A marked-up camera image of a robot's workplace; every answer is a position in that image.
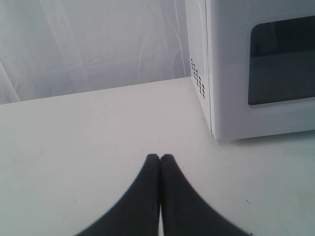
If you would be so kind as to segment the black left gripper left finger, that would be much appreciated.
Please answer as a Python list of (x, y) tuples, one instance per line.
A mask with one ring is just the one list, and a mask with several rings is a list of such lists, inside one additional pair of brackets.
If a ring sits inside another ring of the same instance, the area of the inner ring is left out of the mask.
[(160, 214), (160, 159), (147, 155), (129, 189), (79, 236), (157, 236)]

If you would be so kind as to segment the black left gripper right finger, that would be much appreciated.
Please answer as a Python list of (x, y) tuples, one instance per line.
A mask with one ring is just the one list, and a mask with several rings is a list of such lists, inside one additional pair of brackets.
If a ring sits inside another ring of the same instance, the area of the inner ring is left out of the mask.
[(161, 213), (165, 236), (247, 236), (193, 189), (175, 158), (165, 154), (161, 167)]

